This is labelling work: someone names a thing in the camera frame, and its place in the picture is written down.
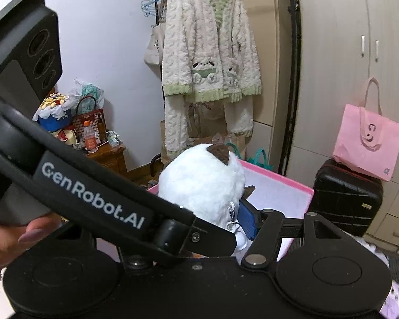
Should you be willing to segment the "person left hand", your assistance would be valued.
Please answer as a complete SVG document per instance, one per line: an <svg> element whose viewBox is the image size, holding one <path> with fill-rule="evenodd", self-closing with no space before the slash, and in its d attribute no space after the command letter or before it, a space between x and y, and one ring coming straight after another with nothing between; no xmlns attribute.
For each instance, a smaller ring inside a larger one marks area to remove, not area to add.
<svg viewBox="0 0 399 319"><path fill-rule="evenodd" d="M53 212L32 220L28 225L0 225L0 270L60 226L61 218Z"/></svg>

